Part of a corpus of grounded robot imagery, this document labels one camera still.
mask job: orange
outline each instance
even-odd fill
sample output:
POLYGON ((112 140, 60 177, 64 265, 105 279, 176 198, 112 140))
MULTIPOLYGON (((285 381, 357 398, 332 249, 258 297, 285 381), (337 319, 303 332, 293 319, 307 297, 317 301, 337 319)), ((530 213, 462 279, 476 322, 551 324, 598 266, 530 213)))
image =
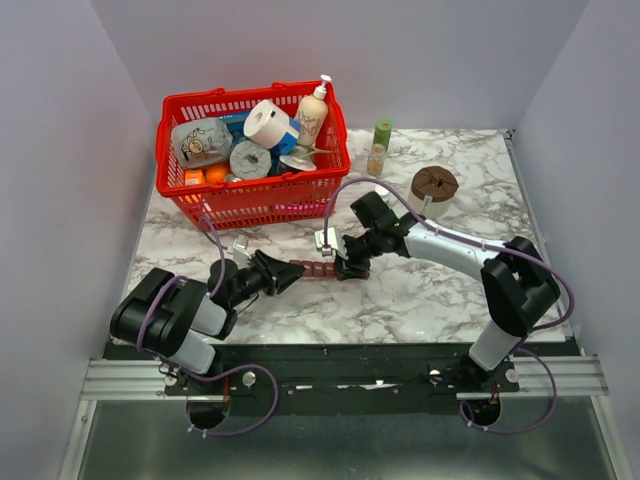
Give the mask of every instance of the orange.
POLYGON ((229 162, 216 163, 205 169, 204 177, 207 179, 207 183, 224 182, 224 177, 230 173, 229 162))

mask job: brown object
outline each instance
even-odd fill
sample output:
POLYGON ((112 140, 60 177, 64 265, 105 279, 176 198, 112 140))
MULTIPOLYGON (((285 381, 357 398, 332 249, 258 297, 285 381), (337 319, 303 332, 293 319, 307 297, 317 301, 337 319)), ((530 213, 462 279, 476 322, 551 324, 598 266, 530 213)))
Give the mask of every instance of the brown object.
POLYGON ((308 260, 289 260, 289 263, 304 266, 305 270, 302 276, 305 278, 336 278, 333 263, 310 262, 308 260))
POLYGON ((420 200, 425 196, 433 198, 433 202, 446 202, 458 191, 458 181, 446 168, 425 167, 418 170, 411 182, 411 193, 420 200))

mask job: lotion bottle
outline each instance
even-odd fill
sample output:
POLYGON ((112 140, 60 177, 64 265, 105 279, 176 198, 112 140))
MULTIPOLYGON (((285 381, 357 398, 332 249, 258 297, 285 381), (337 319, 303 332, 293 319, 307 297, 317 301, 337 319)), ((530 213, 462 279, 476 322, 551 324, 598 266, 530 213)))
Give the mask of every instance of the lotion bottle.
POLYGON ((307 95, 302 98, 296 113, 296 120, 300 123, 298 145, 305 147, 310 147, 315 143, 329 111, 329 107, 324 102, 324 97, 327 94, 327 83, 331 83, 331 77, 329 75, 321 75, 320 78, 322 79, 322 85, 316 87, 313 95, 307 95))

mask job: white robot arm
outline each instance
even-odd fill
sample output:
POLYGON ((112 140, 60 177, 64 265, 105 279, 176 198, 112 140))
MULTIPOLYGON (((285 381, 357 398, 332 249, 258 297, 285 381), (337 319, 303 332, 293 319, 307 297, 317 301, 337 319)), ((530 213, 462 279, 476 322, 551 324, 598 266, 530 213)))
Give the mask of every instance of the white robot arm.
POLYGON ((507 248, 539 259, 535 247, 525 238, 516 237, 506 243, 486 240, 429 220, 426 228, 409 213, 397 218, 374 192, 354 202, 351 209, 367 228, 363 235, 340 236, 330 229, 328 249, 324 232, 316 233, 318 250, 324 255, 336 254, 339 280, 366 278, 371 258, 396 253, 445 265, 482 282, 492 321, 469 350, 466 361, 472 377, 490 375, 560 296, 557 283, 547 271, 522 258, 495 251, 495 247, 507 248))

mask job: cable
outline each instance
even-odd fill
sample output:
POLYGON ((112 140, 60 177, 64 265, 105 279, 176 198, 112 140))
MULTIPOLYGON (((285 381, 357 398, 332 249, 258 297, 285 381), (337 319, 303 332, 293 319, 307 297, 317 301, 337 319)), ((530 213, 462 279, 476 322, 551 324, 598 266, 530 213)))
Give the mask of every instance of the cable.
POLYGON ((213 226, 213 223, 211 222, 211 220, 209 220, 209 218, 208 218, 208 217, 205 217, 205 216, 200 217, 200 220, 198 220, 198 223, 199 223, 199 224, 200 224, 200 226, 202 227, 202 233, 204 234, 204 236, 205 236, 205 237, 207 237, 207 240, 209 240, 211 243, 213 243, 216 247, 222 247, 222 249, 223 249, 223 250, 225 250, 225 251, 229 251, 229 248, 228 248, 228 247, 225 247, 225 246, 224 246, 224 245, 222 245, 221 243, 217 242, 217 241, 216 241, 216 239, 215 239, 215 238, 212 238, 212 237, 211 237, 211 234, 210 234, 208 231, 206 231, 206 230, 204 229, 204 225, 202 225, 202 221, 203 221, 203 220, 206 222, 207 226, 209 227, 209 230, 211 230, 212 232, 213 232, 216 228, 213 226))
POLYGON ((144 349, 142 348, 144 336, 146 335, 147 329, 151 324, 151 319, 153 318, 153 314, 155 313, 156 308, 158 308, 158 305, 160 305, 160 302, 162 301, 166 293, 169 291, 171 287, 173 287, 175 283, 178 283, 180 280, 186 280, 186 279, 187 277, 183 275, 176 275, 167 283, 165 283, 162 286, 162 288, 160 288, 160 290, 158 291, 158 294, 155 296, 155 298, 151 302, 151 305, 149 306, 147 313, 144 314, 142 325, 140 325, 140 330, 138 330, 138 336, 136 337, 136 350, 138 350, 139 352, 144 351, 144 349))
POLYGON ((187 408, 187 421, 189 422, 189 431, 195 430, 196 432, 200 432, 202 433, 203 438, 205 438, 207 435, 211 435, 212 437, 234 437, 236 435, 242 435, 242 434, 254 431, 256 428, 264 425, 266 421, 271 418, 271 416, 273 415, 273 412, 275 412, 276 407, 278 406, 278 399, 279 399, 278 382, 276 380, 276 377, 273 375, 273 373, 271 373, 262 365, 256 365, 256 364, 240 365, 238 367, 231 368, 226 372, 221 373, 220 375, 216 375, 214 377, 203 377, 194 372, 185 371, 185 370, 183 371, 185 371, 185 373, 187 373, 190 377, 195 378, 196 380, 199 380, 201 382, 211 383, 211 382, 218 381, 228 375, 231 375, 232 373, 240 372, 242 370, 260 370, 261 372, 264 372, 267 375, 267 377, 269 377, 269 380, 271 380, 271 384, 273 385, 273 402, 271 402, 271 407, 269 407, 269 411, 265 414, 265 416, 262 417, 253 425, 242 428, 240 430, 235 430, 233 432, 216 432, 216 431, 209 431, 209 429, 201 429, 196 427, 191 421, 191 407, 189 407, 187 408))
MULTIPOLYGON (((375 183, 376 185, 380 185, 384 188, 386 188, 387 190, 389 190, 389 192, 394 195, 398 201, 409 211, 409 213, 411 213, 411 215, 413 216, 413 218, 416 219, 416 221, 418 223, 420 223, 423 227, 425 227, 427 230, 431 231, 431 232, 435 232, 435 228, 431 225, 429 225, 427 222, 425 222, 422 217, 420 217, 420 215, 418 215, 416 213, 416 211, 411 208, 411 206, 407 203, 407 201, 402 198, 402 196, 391 186, 388 185, 376 178, 369 178, 369 177, 362 177, 362 178, 355 178, 353 180, 349 180, 348 182, 343 183, 340 187, 338 187, 338 189, 333 192, 333 194, 331 195, 331 197, 329 198, 329 203, 327 203, 327 208, 324 212, 324 244, 325 246, 329 246, 329 216, 331 215, 331 211, 333 210, 335 203, 338 199, 338 194, 344 190, 346 187, 348 187, 349 185, 353 185, 355 183, 360 183, 360 182, 370 182, 370 183, 375 183)), ((566 321, 572 314, 573 311, 575 310, 575 304, 576 304, 576 299, 575 299, 575 294, 573 293, 573 289, 571 288, 571 286, 569 285, 569 283, 567 282, 567 280, 565 280, 565 278, 558 273, 551 265, 543 262, 542 260, 536 258, 536 257, 532 257, 531 255, 527 255, 526 253, 522 253, 519 252, 517 250, 512 250, 510 248, 506 248, 506 247, 497 247, 494 245, 485 245, 481 242, 477 242, 475 240, 471 240, 465 237, 462 237, 460 235, 456 235, 455 233, 452 232, 448 232, 448 231, 443 231, 443 230, 439 230, 438 235, 442 235, 443 237, 447 237, 450 238, 451 240, 456 240, 458 242, 462 242, 465 243, 467 245, 470 245, 472 247, 477 247, 477 248, 484 248, 486 250, 490 250, 493 252, 499 252, 499 253, 505 253, 507 255, 511 255, 514 257, 519 257, 522 258, 524 260, 527 260, 528 262, 533 263, 534 265, 543 268, 544 270, 546 270, 547 272, 549 272, 550 274, 552 274, 554 277, 556 277, 556 279, 562 284, 562 286, 564 287, 565 291, 567 292, 567 297, 569 298, 569 305, 567 306, 567 311, 564 313, 564 315, 562 315, 560 318, 558 318, 557 320, 554 320, 553 322, 549 322, 546 323, 544 325, 539 325, 537 327, 533 328, 533 332, 538 331, 538 330, 545 330, 547 328, 552 328, 555 327, 557 325, 560 325, 561 323, 563 323, 564 321, 566 321)))
POLYGON ((528 433, 528 432, 531 432, 531 431, 533 431, 533 430, 535 430, 537 428, 540 428, 545 423, 547 423, 549 421, 549 419, 555 413, 556 407, 558 406, 558 386, 556 385, 556 380, 555 380, 555 378, 553 378, 553 373, 551 373, 551 369, 549 368, 549 365, 547 365, 544 362, 544 360, 542 360, 542 358, 540 358, 538 355, 536 355, 535 353, 533 353, 533 352, 531 352, 529 350, 525 350, 524 348, 519 348, 518 350, 516 350, 516 352, 524 353, 525 355, 533 357, 547 371, 547 375, 549 375, 549 380, 551 381, 551 389, 553 390, 553 394, 552 394, 552 397, 551 397, 551 406, 549 407, 549 410, 544 415, 544 417, 542 417, 540 420, 538 420, 534 424, 529 425, 528 427, 518 428, 518 429, 515 429, 515 430, 502 430, 502 429, 499 429, 499 428, 491 428, 491 427, 486 427, 486 426, 483 426, 483 425, 478 425, 477 423, 475 423, 473 421, 472 418, 467 417, 467 414, 465 413, 465 407, 467 407, 468 410, 471 412, 471 417, 473 417, 473 409, 469 405, 469 402, 467 402, 466 400, 463 400, 463 401, 460 402, 458 407, 459 407, 459 410, 460 410, 460 416, 462 417, 462 419, 467 424, 467 427, 475 428, 476 430, 481 430, 481 431, 487 432, 487 433, 494 433, 496 435, 519 435, 521 433, 528 433))
POLYGON ((211 223, 211 220, 209 220, 207 217, 200 217, 200 220, 199 220, 200 225, 202 225, 203 219, 207 222, 207 226, 209 227, 209 230, 211 230, 211 233, 213 234, 213 238, 209 236, 209 232, 205 232, 205 231, 203 231, 204 236, 207 237, 207 239, 211 243, 213 243, 216 247, 218 247, 218 252, 220 253, 220 276, 218 277, 218 281, 213 287, 213 290, 209 292, 209 298, 213 298, 216 295, 216 293, 218 293, 218 290, 220 290, 220 287, 222 286, 222 282, 224 282, 224 275, 227 270, 227 262, 225 262, 224 260, 224 251, 226 247, 222 245, 222 242, 220 241, 220 235, 218 234, 218 230, 216 230, 216 227, 213 226, 213 223, 211 223))
POLYGON ((245 310, 247 310, 247 308, 249 308, 251 305, 253 305, 254 303, 256 303, 256 300, 258 300, 258 298, 260 298, 260 293, 256 292, 256 294, 253 296, 253 298, 251 299, 251 301, 249 302, 249 304, 244 307, 242 310, 240 310, 238 312, 238 315, 240 315, 242 312, 244 312, 245 310))
MULTIPOLYGON (((209 229, 213 234, 213 239, 209 237, 207 233, 205 233, 205 236, 211 241, 211 243, 213 243, 216 247, 218 247, 218 251, 220 252, 220 260, 221 260, 220 263, 222 264, 220 267, 220 277, 218 277, 218 282, 213 287, 213 290, 211 290, 211 292, 209 293, 209 298, 212 298, 213 296, 215 296, 216 293, 218 293, 218 290, 220 289, 220 287, 222 286, 222 282, 224 281, 225 263, 226 263, 224 261, 225 247, 223 247, 222 242, 220 241, 220 235, 218 234, 218 231, 216 230, 216 227, 213 225, 213 223, 211 223, 211 221, 206 217, 200 217, 200 221, 202 221, 203 218, 208 222, 209 229)), ((158 305, 160 304, 160 302, 162 301, 166 293, 169 291, 169 289, 180 280, 186 280, 186 277, 183 275, 176 275, 175 277, 171 278, 167 283, 165 283, 162 286, 162 288, 160 288, 155 298, 151 302, 151 305, 149 306, 149 309, 147 310, 147 313, 145 313, 144 319, 142 320, 142 325, 140 325, 140 330, 138 331, 138 336, 136 338, 136 349, 139 352, 144 351, 144 348, 143 348, 144 336, 147 333, 147 329, 149 328, 149 324, 151 323, 151 319, 153 318, 153 314, 158 308, 158 305)), ((166 362, 167 364, 172 365, 172 362, 169 361, 168 359, 163 358, 162 356, 160 358, 162 359, 162 361, 166 362)), ((278 382, 276 381, 275 376, 265 367, 261 365, 254 365, 254 364, 240 365, 238 367, 234 367, 230 370, 227 370, 226 372, 221 373, 220 375, 215 375, 213 377, 203 377, 201 375, 198 375, 195 372, 192 372, 191 370, 188 370, 186 368, 181 368, 181 370, 186 375, 206 383, 215 382, 217 380, 227 377, 228 375, 231 375, 232 373, 239 372, 241 370, 248 370, 248 369, 256 369, 264 372, 269 377, 269 379, 271 380, 271 383, 273 384, 273 403, 271 404, 271 408, 269 408, 269 411, 266 413, 266 415, 262 417, 260 420, 258 420, 256 423, 254 423, 253 425, 250 425, 249 427, 243 428, 241 430, 237 430, 235 432, 209 432, 207 429, 205 430, 198 429, 192 424, 191 418, 190 418, 191 409, 189 408, 187 410, 187 420, 189 420, 189 423, 191 424, 191 426, 189 427, 190 429, 195 429, 196 431, 201 432, 203 438, 206 437, 207 435, 212 435, 217 437, 232 437, 235 435, 242 435, 243 433, 251 432, 256 428, 260 427, 261 425, 263 425, 267 420, 269 420, 269 418, 271 418, 271 416, 273 415, 273 412, 278 406, 278 398, 279 398, 278 382)))

